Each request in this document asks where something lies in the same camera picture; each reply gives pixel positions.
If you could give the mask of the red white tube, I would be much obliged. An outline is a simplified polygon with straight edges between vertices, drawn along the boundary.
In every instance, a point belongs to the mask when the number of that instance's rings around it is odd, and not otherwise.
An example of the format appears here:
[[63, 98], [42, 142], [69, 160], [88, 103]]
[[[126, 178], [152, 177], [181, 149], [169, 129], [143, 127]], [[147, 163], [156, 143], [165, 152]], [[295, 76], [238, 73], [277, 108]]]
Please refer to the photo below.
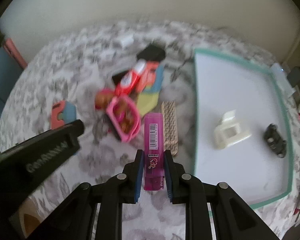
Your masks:
[[135, 66], [128, 71], [127, 74], [121, 79], [120, 83], [115, 88], [115, 95], [120, 96], [122, 94], [129, 95], [138, 82], [146, 69], [146, 60], [140, 59]]

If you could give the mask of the black toy car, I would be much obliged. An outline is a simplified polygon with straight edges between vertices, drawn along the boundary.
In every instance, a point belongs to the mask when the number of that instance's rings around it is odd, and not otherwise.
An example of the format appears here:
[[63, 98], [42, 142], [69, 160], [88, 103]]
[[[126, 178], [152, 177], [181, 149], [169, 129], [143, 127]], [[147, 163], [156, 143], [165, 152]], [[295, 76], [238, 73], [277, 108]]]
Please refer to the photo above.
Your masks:
[[275, 124], [270, 124], [263, 134], [263, 139], [279, 158], [284, 158], [287, 153], [287, 142], [283, 140], [279, 132], [277, 131], [277, 126]]

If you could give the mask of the white hair claw clip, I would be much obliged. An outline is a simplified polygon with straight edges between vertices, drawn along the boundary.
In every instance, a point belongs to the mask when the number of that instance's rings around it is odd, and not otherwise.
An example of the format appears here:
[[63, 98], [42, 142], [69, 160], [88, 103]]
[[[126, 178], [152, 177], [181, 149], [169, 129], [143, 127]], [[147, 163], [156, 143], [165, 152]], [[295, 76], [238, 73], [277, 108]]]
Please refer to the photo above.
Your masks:
[[232, 110], [223, 114], [213, 135], [216, 148], [222, 150], [250, 138], [251, 131], [236, 118], [236, 111]]

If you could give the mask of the orange blue foam piece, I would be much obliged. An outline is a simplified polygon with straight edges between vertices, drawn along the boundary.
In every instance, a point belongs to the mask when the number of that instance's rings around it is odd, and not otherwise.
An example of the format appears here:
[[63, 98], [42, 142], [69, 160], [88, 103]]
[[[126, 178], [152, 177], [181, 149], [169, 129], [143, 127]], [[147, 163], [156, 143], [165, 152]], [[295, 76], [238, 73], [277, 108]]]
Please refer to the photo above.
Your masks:
[[164, 78], [164, 65], [159, 62], [147, 61], [135, 91], [137, 93], [158, 93]]

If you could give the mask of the pink blue foam piece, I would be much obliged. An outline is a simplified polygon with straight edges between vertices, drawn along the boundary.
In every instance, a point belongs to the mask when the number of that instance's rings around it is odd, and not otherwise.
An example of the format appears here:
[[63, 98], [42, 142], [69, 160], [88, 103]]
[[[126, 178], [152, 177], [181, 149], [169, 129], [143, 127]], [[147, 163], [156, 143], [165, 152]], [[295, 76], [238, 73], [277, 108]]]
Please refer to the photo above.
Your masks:
[[52, 106], [51, 129], [57, 129], [76, 119], [76, 106], [73, 103], [62, 100]]

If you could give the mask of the purple lighter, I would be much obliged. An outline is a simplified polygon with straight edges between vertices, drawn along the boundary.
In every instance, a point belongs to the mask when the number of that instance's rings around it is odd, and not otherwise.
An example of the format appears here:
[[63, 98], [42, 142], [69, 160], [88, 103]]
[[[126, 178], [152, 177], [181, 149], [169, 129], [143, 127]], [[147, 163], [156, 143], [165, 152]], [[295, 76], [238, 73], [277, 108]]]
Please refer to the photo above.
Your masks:
[[164, 132], [161, 113], [148, 113], [144, 118], [144, 189], [164, 188]]

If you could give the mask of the pink board by wall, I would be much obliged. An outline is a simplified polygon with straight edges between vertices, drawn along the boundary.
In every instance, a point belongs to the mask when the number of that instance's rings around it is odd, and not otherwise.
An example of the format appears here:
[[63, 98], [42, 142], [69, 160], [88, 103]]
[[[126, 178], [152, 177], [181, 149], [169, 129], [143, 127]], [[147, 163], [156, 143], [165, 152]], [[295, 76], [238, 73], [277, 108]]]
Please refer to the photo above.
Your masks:
[[27, 62], [24, 60], [21, 53], [10, 38], [4, 41], [2, 47], [6, 50], [8, 55], [10, 55], [10, 57], [13, 58], [17, 64], [19, 64], [21, 68], [25, 69], [27, 67]]

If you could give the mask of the yellow green foam piece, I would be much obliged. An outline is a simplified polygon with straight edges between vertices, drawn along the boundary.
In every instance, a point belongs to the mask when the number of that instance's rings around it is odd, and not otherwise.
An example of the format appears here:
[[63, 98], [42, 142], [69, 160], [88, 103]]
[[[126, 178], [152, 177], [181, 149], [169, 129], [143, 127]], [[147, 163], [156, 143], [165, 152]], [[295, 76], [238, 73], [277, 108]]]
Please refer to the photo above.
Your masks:
[[140, 93], [136, 100], [136, 107], [141, 116], [151, 112], [158, 104], [159, 92], [156, 93]]

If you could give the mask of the black plug adapter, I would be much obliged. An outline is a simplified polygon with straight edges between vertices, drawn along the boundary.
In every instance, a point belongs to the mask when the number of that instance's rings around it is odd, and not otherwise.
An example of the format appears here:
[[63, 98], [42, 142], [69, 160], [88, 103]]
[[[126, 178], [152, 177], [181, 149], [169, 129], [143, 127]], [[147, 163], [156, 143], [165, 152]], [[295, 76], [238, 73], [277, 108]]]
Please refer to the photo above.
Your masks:
[[161, 62], [166, 58], [166, 51], [164, 48], [149, 44], [145, 49], [136, 55], [137, 60], [143, 59], [146, 61]]

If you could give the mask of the floral grey white blanket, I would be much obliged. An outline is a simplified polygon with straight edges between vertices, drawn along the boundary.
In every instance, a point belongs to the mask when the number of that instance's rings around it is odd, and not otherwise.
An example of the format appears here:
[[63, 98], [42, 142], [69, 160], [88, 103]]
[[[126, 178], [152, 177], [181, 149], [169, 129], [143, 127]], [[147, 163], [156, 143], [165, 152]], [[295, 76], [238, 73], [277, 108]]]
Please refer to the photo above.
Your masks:
[[[120, 36], [134, 42], [121, 48]], [[97, 91], [111, 84], [111, 75], [122, 70], [150, 42], [165, 47], [164, 84], [160, 101], [177, 107], [179, 151], [176, 162], [189, 171], [195, 158], [195, 77], [193, 50], [199, 45], [238, 55], [270, 66], [268, 51], [223, 31], [181, 22], [127, 23], [85, 28], [45, 46], [23, 71], [12, 89], [0, 118], [0, 149], [50, 128], [51, 107], [66, 99], [75, 104], [84, 122], [81, 150], [53, 173], [21, 207], [20, 221], [27, 231], [37, 227], [82, 182], [99, 184], [122, 171], [143, 145], [143, 136], [122, 144], [107, 132], [102, 113], [94, 107]]]

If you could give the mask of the brown pink dog toy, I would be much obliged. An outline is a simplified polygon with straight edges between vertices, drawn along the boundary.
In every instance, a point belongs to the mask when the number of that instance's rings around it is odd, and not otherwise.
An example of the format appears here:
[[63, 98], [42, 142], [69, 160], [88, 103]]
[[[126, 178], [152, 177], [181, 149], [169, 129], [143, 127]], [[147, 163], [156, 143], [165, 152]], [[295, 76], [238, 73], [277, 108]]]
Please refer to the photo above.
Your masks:
[[113, 100], [115, 102], [110, 113], [114, 116], [123, 133], [128, 134], [132, 132], [137, 123], [135, 111], [126, 99], [119, 98], [112, 90], [103, 89], [97, 92], [95, 95], [95, 109], [106, 111]]

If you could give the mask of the white charger cube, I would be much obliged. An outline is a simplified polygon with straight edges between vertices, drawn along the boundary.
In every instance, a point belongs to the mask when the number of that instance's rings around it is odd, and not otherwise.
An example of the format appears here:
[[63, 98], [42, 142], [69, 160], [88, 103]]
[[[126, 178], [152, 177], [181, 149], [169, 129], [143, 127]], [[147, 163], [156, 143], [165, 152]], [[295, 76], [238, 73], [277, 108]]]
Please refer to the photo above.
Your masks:
[[130, 46], [131, 44], [133, 44], [133, 42], [134, 42], [133, 35], [120, 36], [116, 39], [116, 44], [121, 48]]

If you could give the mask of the teal shallow cardboard tray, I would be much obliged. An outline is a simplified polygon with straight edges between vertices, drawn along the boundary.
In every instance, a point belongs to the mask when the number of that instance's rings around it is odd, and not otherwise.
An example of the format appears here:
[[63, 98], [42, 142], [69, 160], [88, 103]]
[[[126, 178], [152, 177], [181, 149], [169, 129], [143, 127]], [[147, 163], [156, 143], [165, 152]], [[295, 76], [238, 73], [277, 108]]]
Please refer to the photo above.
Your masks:
[[[292, 190], [293, 143], [284, 97], [267, 66], [219, 51], [194, 51], [196, 77], [196, 153], [194, 175], [208, 184], [227, 182], [253, 209], [282, 199]], [[251, 137], [219, 150], [214, 129], [236, 111]], [[270, 124], [287, 142], [279, 158], [263, 134]]]

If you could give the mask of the white small box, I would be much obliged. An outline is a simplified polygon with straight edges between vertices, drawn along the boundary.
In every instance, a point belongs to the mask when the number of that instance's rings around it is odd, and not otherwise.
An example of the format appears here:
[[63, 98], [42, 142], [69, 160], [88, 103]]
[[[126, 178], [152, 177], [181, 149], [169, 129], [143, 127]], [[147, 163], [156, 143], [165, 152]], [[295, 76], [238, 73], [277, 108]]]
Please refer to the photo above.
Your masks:
[[296, 92], [296, 90], [295, 90], [295, 88], [293, 88], [291, 86], [290, 82], [287, 79], [287, 75], [286, 75], [285, 71], [283, 70], [283, 68], [281, 67], [281, 65], [278, 63], [274, 63], [270, 67], [270, 70], [271, 70], [272, 74], [274, 75], [275, 80], [276, 80], [278, 86], [283, 91], [283, 93], [287, 97], [293, 96], [293, 94]]

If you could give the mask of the dark blue cabinet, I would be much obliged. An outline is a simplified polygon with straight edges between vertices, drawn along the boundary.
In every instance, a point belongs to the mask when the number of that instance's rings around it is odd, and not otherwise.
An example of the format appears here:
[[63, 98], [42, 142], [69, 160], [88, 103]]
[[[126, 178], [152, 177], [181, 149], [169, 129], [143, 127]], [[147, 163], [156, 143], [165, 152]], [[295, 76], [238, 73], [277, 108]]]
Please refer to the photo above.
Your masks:
[[0, 48], [0, 117], [10, 92], [22, 71], [23, 69], [15, 59], [10, 57], [4, 48]]

